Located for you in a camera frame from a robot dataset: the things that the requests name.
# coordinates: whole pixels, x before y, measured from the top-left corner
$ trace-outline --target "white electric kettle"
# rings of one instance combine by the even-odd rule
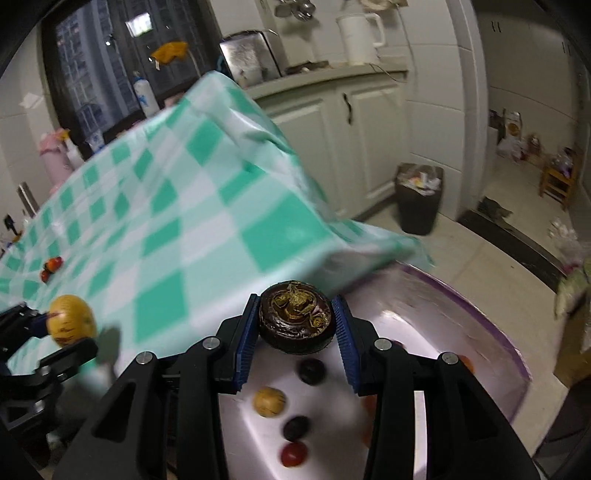
[[[375,20],[378,25],[380,39],[374,41],[374,35],[369,20]],[[377,47],[386,45],[384,23],[378,14],[350,14],[336,19],[340,28],[340,36],[345,44],[345,53],[349,65],[363,65],[377,63]]]

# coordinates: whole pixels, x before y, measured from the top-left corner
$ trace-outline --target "green checkered tablecloth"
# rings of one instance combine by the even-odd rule
[[[56,255],[64,265],[44,285],[39,272]],[[428,265],[414,238],[337,220],[281,131],[210,73],[47,201],[0,262],[0,309],[80,296],[95,313],[99,354],[116,347],[121,372],[139,351],[185,351],[277,281],[331,295],[393,259]],[[9,367],[30,372],[56,349],[32,339]]]

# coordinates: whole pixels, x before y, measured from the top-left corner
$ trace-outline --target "dark round object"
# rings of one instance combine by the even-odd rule
[[[281,451],[281,463],[286,467],[301,465],[307,458],[308,447],[301,442],[288,443]]]
[[[291,280],[261,295],[259,333],[285,353],[307,355],[322,350],[335,335],[330,301],[312,285]]]
[[[317,358],[306,358],[298,364],[297,375],[308,385],[318,385],[326,377],[326,367]]]
[[[288,442],[295,442],[300,440],[306,433],[310,431],[310,419],[303,415],[293,417],[291,420],[283,425],[283,437]]]

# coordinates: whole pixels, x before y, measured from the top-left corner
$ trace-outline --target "yellow cloth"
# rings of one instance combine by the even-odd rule
[[[154,60],[168,65],[176,58],[184,60],[188,47],[189,45],[185,41],[172,41],[162,45],[150,56]]]

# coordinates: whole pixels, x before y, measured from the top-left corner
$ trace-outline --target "dark purple fruit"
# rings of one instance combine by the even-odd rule
[[[283,425],[283,437],[288,442],[295,442],[303,438],[310,431],[310,419],[298,415]]]
[[[326,367],[317,358],[306,358],[297,366],[297,374],[302,382],[308,385],[318,385],[326,377]]]

